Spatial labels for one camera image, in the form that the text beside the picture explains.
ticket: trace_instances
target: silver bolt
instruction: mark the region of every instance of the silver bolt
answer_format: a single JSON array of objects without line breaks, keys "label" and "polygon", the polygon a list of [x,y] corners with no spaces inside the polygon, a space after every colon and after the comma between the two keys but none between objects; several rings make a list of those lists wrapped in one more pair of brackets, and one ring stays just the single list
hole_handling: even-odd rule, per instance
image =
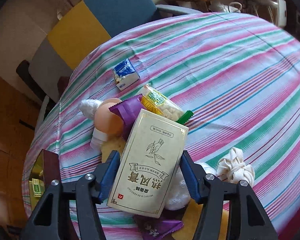
[{"label": "silver bolt", "polygon": [[57,180],[57,179],[54,179],[53,181],[51,181],[52,186],[56,186],[58,184],[59,184],[59,180]]},{"label": "silver bolt", "polygon": [[84,176],[84,177],[85,177],[85,179],[87,179],[87,180],[91,180],[91,179],[94,178],[94,175],[93,175],[92,173],[88,173],[88,174],[86,174],[86,176]]},{"label": "silver bolt", "polygon": [[213,174],[207,174],[206,179],[208,180],[214,180],[214,175]]},{"label": "silver bolt", "polygon": [[248,182],[246,182],[245,180],[240,180],[240,185],[247,187],[248,186]]}]

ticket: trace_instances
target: yellow chair panel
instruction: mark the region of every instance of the yellow chair panel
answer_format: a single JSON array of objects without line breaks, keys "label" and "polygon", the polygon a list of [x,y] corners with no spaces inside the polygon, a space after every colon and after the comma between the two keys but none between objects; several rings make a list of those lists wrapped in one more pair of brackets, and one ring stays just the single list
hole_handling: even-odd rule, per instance
[{"label": "yellow chair panel", "polygon": [[109,39],[110,35],[83,1],[63,16],[48,34],[51,46],[71,69]]}]

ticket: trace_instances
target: blue chair cushion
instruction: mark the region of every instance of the blue chair cushion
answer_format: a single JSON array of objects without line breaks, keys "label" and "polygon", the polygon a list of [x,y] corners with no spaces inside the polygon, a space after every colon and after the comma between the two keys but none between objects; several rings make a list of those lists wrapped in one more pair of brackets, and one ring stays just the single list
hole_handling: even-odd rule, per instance
[{"label": "blue chair cushion", "polygon": [[161,19],[152,0],[84,0],[111,37]]}]

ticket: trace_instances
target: chair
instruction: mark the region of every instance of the chair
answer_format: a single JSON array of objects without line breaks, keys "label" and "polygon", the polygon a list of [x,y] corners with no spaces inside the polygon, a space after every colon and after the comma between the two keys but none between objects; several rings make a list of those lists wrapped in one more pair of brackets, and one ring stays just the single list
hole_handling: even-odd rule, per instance
[{"label": "chair", "polygon": [[[28,68],[17,69],[17,73],[30,88],[33,79],[56,103],[59,100],[57,83],[61,76],[70,76],[91,51],[112,37],[161,19],[160,12],[173,15],[201,13],[178,6],[156,6],[152,0],[83,0],[48,33]],[[38,91],[33,90],[43,100]]]}]

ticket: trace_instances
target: round table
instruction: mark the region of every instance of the round table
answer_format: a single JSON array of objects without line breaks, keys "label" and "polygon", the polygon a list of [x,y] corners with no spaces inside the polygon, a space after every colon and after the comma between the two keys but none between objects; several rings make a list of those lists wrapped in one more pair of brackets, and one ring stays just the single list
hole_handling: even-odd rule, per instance
[{"label": "round table", "polygon": [[[140,80],[120,91],[112,68],[126,58]],[[59,155],[63,182],[101,162],[101,153],[90,147],[93,122],[79,111],[81,100],[124,100],[146,83],[194,112],[185,147],[194,161],[216,168],[231,147],[242,149],[255,170],[253,189],[277,232],[300,217],[300,43],[261,18],[239,13],[162,19],[91,52],[27,153],[22,182],[27,215],[29,173],[42,148]],[[70,205],[78,231],[75,203]],[[98,214],[107,239],[142,239],[132,214],[109,208],[106,201]]]}]

